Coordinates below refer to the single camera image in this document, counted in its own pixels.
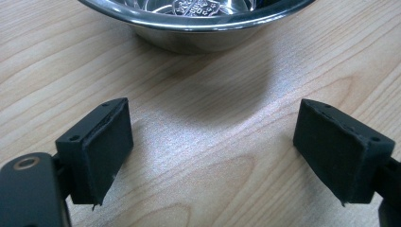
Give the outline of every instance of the wooden table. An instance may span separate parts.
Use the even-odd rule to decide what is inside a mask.
[[[132,154],[103,206],[68,202],[75,226],[378,226],[381,198],[342,207],[292,136],[307,97],[400,144],[400,1],[317,1],[195,56],[78,1],[3,0],[0,22],[0,166],[130,100]]]

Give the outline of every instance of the stainless steel bowl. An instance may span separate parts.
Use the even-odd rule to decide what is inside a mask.
[[[260,26],[303,9],[314,0],[79,1],[128,23],[136,34],[152,44],[194,54],[237,46]]]

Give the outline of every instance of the black rubber pad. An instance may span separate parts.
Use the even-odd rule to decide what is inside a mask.
[[[62,135],[56,146],[61,163],[73,172],[73,202],[101,204],[133,147],[128,100],[99,105]]]
[[[378,166],[394,141],[327,104],[303,99],[294,146],[341,202],[369,203]]]

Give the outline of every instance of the black plastic part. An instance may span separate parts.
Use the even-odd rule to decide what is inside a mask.
[[[133,147],[128,100],[105,102],[56,141],[60,162],[72,170],[75,204],[102,204]]]
[[[30,153],[0,172],[0,226],[70,226],[52,157]]]
[[[322,182],[346,203],[369,203],[379,166],[390,161],[394,141],[327,104],[303,99],[294,146]]]
[[[391,158],[387,164],[380,166],[375,174],[373,188],[401,216],[401,164]]]

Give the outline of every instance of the screw hole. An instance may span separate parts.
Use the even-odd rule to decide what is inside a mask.
[[[371,140],[375,141],[375,142],[380,142],[380,139],[377,137],[372,137]]]
[[[25,159],[22,159],[18,161],[14,165],[14,169],[16,170],[23,170],[27,168],[31,168],[39,163],[40,159],[38,157],[27,157]]]
[[[76,141],[79,140],[79,135],[74,135],[70,137],[70,141]]]

